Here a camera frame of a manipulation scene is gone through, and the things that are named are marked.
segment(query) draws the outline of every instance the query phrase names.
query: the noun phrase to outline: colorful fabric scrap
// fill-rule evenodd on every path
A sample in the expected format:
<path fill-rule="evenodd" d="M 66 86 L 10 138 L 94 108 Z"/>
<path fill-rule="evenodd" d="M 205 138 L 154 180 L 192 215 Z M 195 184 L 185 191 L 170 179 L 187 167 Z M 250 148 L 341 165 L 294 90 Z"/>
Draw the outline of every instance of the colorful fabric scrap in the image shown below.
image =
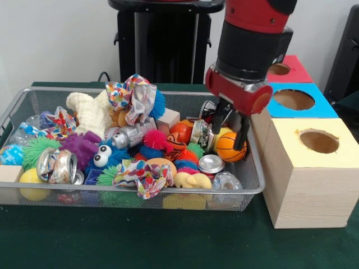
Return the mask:
<path fill-rule="evenodd" d="M 143 199 L 155 197 L 168 183 L 174 185 L 171 167 L 169 165 L 149 165 L 145 161 L 122 160 L 117 166 L 118 173 L 113 179 L 112 185 L 137 186 L 138 196 Z"/>
<path fill-rule="evenodd" d="M 57 107 L 54 115 L 46 114 L 44 117 L 55 126 L 38 130 L 23 122 L 20 124 L 20 128 L 27 134 L 35 135 L 36 137 L 44 136 L 56 140 L 62 140 L 67 136 L 72 135 L 76 129 L 75 119 L 73 116 L 67 114 L 66 109 L 61 106 Z"/>
<path fill-rule="evenodd" d="M 129 77 L 123 84 L 107 82 L 105 85 L 108 100 L 114 111 L 129 106 L 130 111 L 125 117 L 129 125 L 135 125 L 138 120 L 145 121 L 155 103 L 155 85 L 138 74 Z"/>

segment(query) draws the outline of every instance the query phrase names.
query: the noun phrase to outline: wire mesh basket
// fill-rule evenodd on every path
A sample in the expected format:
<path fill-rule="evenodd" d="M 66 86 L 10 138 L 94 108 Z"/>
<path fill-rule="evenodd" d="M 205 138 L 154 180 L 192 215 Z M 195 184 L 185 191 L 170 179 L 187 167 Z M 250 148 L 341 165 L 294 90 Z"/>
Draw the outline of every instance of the wire mesh basket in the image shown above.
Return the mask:
<path fill-rule="evenodd" d="M 20 91 L 0 118 L 0 145 L 6 145 L 10 136 L 26 118 L 42 111 L 55 111 L 66 107 L 66 97 L 74 91 L 93 97 L 100 90 L 32 87 Z M 217 102 L 206 92 L 165 92 L 166 107 L 181 113 L 181 118 L 198 117 L 205 100 Z M 0 175 L 0 204 L 36 206 L 125 207 L 166 208 L 187 210 L 243 211 L 255 194 L 265 187 L 263 171 L 257 153 L 252 129 L 248 132 L 250 153 L 245 160 L 226 163 L 225 171 L 235 175 L 243 189 L 178 189 L 164 188 L 149 200 L 137 196 L 134 187 L 110 187 L 98 185 L 31 184 L 2 182 Z M 46 198 L 29 201 L 26 192 L 39 193 Z"/>

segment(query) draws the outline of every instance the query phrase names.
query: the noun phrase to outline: red ball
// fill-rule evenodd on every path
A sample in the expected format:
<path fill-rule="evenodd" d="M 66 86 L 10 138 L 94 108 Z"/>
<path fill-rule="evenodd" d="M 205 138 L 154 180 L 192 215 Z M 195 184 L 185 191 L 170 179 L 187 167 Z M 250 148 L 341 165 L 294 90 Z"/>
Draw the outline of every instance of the red ball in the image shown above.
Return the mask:
<path fill-rule="evenodd" d="M 182 122 L 178 122 L 169 131 L 170 133 L 178 133 L 179 134 L 178 141 L 188 144 L 190 143 L 192 129 L 193 129 L 192 127 Z"/>

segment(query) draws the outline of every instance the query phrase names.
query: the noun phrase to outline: black stand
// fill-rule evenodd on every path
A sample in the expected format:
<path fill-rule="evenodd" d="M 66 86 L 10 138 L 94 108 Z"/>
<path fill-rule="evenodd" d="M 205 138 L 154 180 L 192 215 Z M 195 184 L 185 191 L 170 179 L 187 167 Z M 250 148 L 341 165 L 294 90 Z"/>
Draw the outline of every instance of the black stand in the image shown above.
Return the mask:
<path fill-rule="evenodd" d="M 108 0 L 117 15 L 121 81 L 134 73 L 153 83 L 202 84 L 211 19 L 224 0 Z"/>

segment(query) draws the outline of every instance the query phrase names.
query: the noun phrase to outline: electrical cord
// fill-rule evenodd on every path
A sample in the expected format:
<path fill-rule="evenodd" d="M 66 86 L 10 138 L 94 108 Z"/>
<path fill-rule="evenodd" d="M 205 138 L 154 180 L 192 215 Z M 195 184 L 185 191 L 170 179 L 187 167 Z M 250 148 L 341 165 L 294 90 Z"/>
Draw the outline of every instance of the electrical cord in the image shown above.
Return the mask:
<path fill-rule="evenodd" d="M 99 78 L 97 79 L 97 81 L 101 81 L 103 75 L 106 76 L 107 81 L 111 81 L 109 74 L 107 74 L 107 72 L 105 72 L 105 71 L 103 71 L 103 72 L 100 74 L 100 76 L 99 76 Z"/>

